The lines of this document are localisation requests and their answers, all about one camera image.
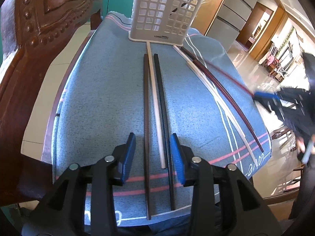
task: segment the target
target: person's hand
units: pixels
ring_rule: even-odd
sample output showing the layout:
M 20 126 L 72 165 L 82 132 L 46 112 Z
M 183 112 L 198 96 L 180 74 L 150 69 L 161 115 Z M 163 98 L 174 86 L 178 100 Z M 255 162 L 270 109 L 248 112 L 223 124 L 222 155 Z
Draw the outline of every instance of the person's hand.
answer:
M 312 136 L 312 141 L 315 142 L 315 135 Z M 300 137 L 300 136 L 297 136 L 296 137 L 296 149 L 298 151 L 298 153 L 302 152 L 304 153 L 305 152 L 305 149 L 306 149 L 306 146 L 304 144 L 304 141 L 303 141 L 303 138 Z M 315 154 L 315 147 L 313 146 L 313 149 L 312 149 L 312 154 Z

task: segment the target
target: blue cloth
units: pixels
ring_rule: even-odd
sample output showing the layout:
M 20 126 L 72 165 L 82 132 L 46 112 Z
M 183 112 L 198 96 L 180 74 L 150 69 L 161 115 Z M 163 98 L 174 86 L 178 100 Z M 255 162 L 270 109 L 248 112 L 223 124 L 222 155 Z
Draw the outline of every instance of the blue cloth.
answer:
M 130 19 L 114 13 L 122 22 Z M 170 211 L 167 170 L 160 167 L 153 101 L 150 96 L 150 173 L 152 220 L 145 217 L 143 181 L 143 56 L 145 43 L 131 42 L 128 28 L 115 15 L 108 15 L 98 27 L 78 59 L 62 95 L 55 120 L 52 161 L 56 176 L 71 164 L 94 164 L 109 155 L 115 146 L 127 141 L 130 132 L 136 135 L 136 151 L 130 178 L 123 187 L 114 187 L 116 219 L 119 226 L 136 226 L 164 221 L 190 212 L 192 187 L 182 187 L 174 176 L 176 210 Z M 195 29 L 188 34 L 202 56 L 243 82 L 222 45 Z M 186 38 L 184 47 L 193 52 Z M 152 53 L 159 54 L 170 133 L 177 133 L 182 145 L 192 148 L 195 155 L 226 166 L 235 159 L 237 167 L 249 178 L 256 171 L 247 149 L 234 126 L 237 146 L 224 112 L 221 113 L 213 96 L 186 65 L 185 60 L 170 45 L 152 44 Z M 251 97 L 221 75 L 210 71 L 238 103 L 264 148 L 261 153 L 251 133 L 232 105 L 220 93 L 243 129 L 261 168 L 271 155 L 271 142 L 260 114 Z M 231 139 L 231 153 L 222 118 Z M 219 199 L 215 189 L 216 201 Z M 85 222 L 89 224 L 90 197 L 86 198 Z

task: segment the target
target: metal screw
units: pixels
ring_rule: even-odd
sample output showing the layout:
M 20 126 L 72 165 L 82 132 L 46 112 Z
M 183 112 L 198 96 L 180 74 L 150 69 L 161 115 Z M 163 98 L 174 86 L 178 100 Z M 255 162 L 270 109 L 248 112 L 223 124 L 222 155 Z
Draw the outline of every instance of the metal screw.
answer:
M 69 166 L 69 169 L 71 170 L 77 170 L 79 168 L 79 165 L 76 164 L 76 163 L 72 163 L 70 166 Z
M 199 163 L 199 162 L 201 162 L 201 158 L 198 156 L 194 156 L 194 157 L 192 157 L 192 161 L 193 161 L 193 163 Z
M 237 167 L 234 165 L 234 164 L 228 164 L 227 165 L 227 168 L 230 170 L 230 171 L 235 171 L 237 169 Z
M 114 161 L 114 159 L 115 159 L 115 157 L 112 156 L 112 155 L 108 155 L 108 156 L 105 157 L 105 161 L 106 162 L 112 162 L 112 161 Z

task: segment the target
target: basket base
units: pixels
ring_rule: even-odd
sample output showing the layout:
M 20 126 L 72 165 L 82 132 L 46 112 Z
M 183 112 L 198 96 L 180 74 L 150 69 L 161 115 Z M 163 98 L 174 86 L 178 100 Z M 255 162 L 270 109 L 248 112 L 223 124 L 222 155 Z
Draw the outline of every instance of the basket base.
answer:
M 182 47 L 184 44 L 182 43 L 181 45 L 177 44 L 177 43 L 169 43 L 169 42 L 161 42 L 161 41 L 152 41 L 152 40 L 139 40 L 139 39 L 133 39 L 130 37 L 130 32 L 128 31 L 128 39 L 133 41 L 133 42 L 150 42 L 150 43 L 159 43 L 159 44 L 166 44 L 166 45 L 175 45 L 178 47 Z

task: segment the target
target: green vine decoration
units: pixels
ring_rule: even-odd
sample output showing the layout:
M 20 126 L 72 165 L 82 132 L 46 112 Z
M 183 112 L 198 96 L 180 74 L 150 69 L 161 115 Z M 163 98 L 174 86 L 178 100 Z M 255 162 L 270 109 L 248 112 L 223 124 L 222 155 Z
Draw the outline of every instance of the green vine decoration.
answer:
M 290 32 L 288 33 L 286 39 L 283 41 L 282 45 L 281 45 L 280 48 L 278 49 L 278 52 L 277 52 L 277 54 L 276 54 L 275 57 L 278 57 L 278 56 L 279 56 L 281 50 L 282 50 L 282 49 L 285 47 L 285 45 L 288 43 L 288 41 L 289 41 L 289 39 L 290 39 L 290 37 L 291 37 L 293 31 L 294 31 L 294 27 L 291 28 L 291 30 L 290 30 Z

